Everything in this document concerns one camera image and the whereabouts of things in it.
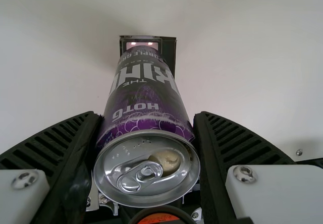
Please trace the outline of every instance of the bolt head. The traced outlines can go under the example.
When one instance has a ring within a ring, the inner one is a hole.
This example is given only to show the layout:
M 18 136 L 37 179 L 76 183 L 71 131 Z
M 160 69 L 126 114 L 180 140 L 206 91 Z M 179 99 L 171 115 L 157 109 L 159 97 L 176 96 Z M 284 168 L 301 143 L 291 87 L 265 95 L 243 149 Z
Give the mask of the bolt head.
M 34 170 L 28 170 L 17 177 L 15 177 L 11 183 L 11 186 L 15 190 L 20 190 L 31 186 L 38 179 L 38 172 Z
M 258 176 L 249 166 L 240 165 L 233 169 L 233 175 L 242 183 L 252 184 L 256 182 Z
M 101 196 L 100 197 L 100 202 L 102 203 L 102 204 L 107 204 L 107 202 L 108 202 L 108 199 L 105 197 L 105 196 Z
M 199 215 L 198 215 L 198 213 L 197 213 L 197 212 L 194 212 L 194 213 L 192 214 L 192 218 L 193 218 L 193 219 L 198 218 L 198 216 L 199 216 Z
M 303 155 L 303 149 L 298 149 L 296 151 L 296 156 L 301 156 L 301 155 Z
M 89 207 L 90 205 L 91 205 L 91 198 L 90 197 L 87 197 L 86 207 Z

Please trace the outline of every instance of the can opening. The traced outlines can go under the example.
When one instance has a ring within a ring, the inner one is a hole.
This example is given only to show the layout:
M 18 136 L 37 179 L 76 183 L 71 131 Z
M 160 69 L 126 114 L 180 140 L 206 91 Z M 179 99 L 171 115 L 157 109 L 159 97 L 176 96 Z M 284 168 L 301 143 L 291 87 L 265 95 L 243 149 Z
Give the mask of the can opening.
M 157 162 L 163 167 L 162 177 L 175 173 L 181 165 L 179 154 L 171 150 L 154 153 L 148 160 Z

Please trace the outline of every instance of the metal rim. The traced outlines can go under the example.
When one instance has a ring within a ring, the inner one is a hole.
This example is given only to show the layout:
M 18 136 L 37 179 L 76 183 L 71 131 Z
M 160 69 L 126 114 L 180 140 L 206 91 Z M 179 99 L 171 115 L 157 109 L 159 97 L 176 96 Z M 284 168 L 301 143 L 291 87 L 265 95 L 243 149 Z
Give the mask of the metal rim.
M 165 192 L 163 194 L 152 195 L 152 196 L 126 195 L 122 193 L 120 190 L 116 189 L 110 183 L 108 183 L 105 175 L 102 175 L 102 174 L 98 175 L 98 173 L 104 173 L 103 162 L 105 159 L 104 157 L 106 155 L 105 152 L 108 149 L 113 148 L 116 144 L 122 143 L 124 140 L 128 140 L 130 137 L 144 136 L 144 135 L 166 137 L 169 139 L 180 141 L 180 143 L 182 143 L 183 145 L 187 145 L 191 150 L 191 155 L 192 155 L 191 156 L 192 171 L 189 171 L 185 179 L 176 188 L 168 192 Z M 181 198 L 187 192 L 189 192 L 191 188 L 195 185 L 195 183 L 198 180 L 199 173 L 200 173 L 199 158 L 197 156 L 196 150 L 193 147 L 193 145 L 190 142 L 188 142 L 185 138 L 177 134 L 167 132 L 167 131 L 162 131 L 162 130 L 141 130 L 136 132 L 130 132 L 114 139 L 100 151 L 93 169 L 94 182 L 97 185 L 97 188 L 99 189 L 99 191 L 103 195 L 105 195 L 108 199 L 116 203 L 119 203 L 121 205 L 130 206 L 130 207 L 140 207 L 140 208 L 156 207 L 156 206 L 168 204 L 170 202 L 173 202 L 176 199 Z

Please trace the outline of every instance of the orange warning label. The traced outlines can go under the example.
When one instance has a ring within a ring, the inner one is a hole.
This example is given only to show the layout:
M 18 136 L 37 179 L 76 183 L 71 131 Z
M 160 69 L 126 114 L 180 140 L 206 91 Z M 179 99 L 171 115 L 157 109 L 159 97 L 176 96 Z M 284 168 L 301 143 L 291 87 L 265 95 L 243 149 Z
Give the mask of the orange warning label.
M 152 224 L 171 220 L 179 220 L 179 218 L 167 213 L 156 213 L 146 216 L 144 219 L 138 222 L 138 224 Z

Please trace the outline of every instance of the can lid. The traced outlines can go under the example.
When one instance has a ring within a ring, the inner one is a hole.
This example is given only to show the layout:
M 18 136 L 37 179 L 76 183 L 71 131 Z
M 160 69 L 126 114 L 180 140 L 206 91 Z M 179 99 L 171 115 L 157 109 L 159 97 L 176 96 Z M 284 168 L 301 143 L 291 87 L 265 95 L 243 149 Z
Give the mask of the can lid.
M 194 147 L 161 130 L 125 134 L 105 146 L 93 177 L 103 195 L 121 205 L 154 207 L 186 194 L 200 171 Z

